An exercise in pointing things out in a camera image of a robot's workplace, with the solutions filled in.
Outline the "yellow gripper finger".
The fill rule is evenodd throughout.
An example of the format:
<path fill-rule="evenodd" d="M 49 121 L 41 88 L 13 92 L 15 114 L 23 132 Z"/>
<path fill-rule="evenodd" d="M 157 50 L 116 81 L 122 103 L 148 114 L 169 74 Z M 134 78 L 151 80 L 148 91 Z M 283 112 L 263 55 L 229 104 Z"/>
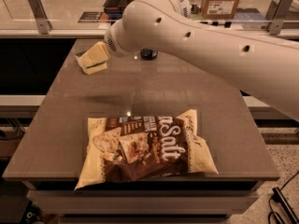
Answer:
<path fill-rule="evenodd" d="M 109 58 L 110 54 L 107 50 L 107 45 L 104 42 L 97 42 L 78 57 L 78 63 L 83 68 L 91 68 L 106 62 Z"/>

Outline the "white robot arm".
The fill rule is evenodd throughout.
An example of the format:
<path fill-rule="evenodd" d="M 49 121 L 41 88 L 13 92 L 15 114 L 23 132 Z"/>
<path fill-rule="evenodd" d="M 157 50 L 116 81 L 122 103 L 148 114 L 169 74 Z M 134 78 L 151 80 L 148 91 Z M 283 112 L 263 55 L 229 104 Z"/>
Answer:
<path fill-rule="evenodd" d="M 105 40 L 78 57 L 87 74 L 112 55 L 161 51 L 299 120 L 299 48 L 270 35 L 218 29 L 189 18 L 189 0 L 134 0 L 105 33 Z"/>

